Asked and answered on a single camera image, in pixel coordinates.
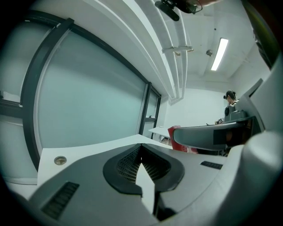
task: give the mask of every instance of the red object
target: red object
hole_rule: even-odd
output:
[[[174,130],[177,129],[177,128],[180,128],[180,127],[181,127],[180,125],[174,125],[174,126],[172,126],[168,129],[171,144],[172,144],[172,147],[173,147],[174,150],[187,152],[187,146],[179,144],[173,139]]]

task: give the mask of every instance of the ceiling light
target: ceiling light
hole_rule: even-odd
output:
[[[217,70],[217,68],[218,68],[218,66],[219,66],[219,64],[222,60],[222,57],[225,53],[227,45],[228,45],[228,39],[221,38],[215,60],[214,60],[214,63],[212,65],[212,68],[211,68],[212,71]]]

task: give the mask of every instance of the person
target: person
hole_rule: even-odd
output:
[[[223,98],[225,100],[227,100],[228,105],[234,106],[238,101],[238,100],[236,100],[236,92],[234,92],[232,90],[228,90]],[[224,122],[224,118],[220,118],[217,121],[215,121],[215,125],[221,124],[222,122]]]

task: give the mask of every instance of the desk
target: desk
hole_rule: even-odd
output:
[[[149,129],[150,132],[156,133],[159,135],[159,141],[162,140],[162,137],[167,137],[170,138],[168,129],[163,128],[163,127],[155,127],[153,129]]]
[[[38,186],[42,185],[48,179],[71,165],[73,162],[80,158],[90,155],[98,154],[101,152],[109,151],[114,148],[123,147],[135,143],[151,143],[172,149],[171,146],[149,139],[142,135],[134,135],[126,138],[113,140],[104,143],[97,143],[80,147],[65,147],[65,148],[44,148],[42,150],[39,168],[38,168]],[[64,156],[67,162],[64,165],[58,166],[54,163],[57,156]]]

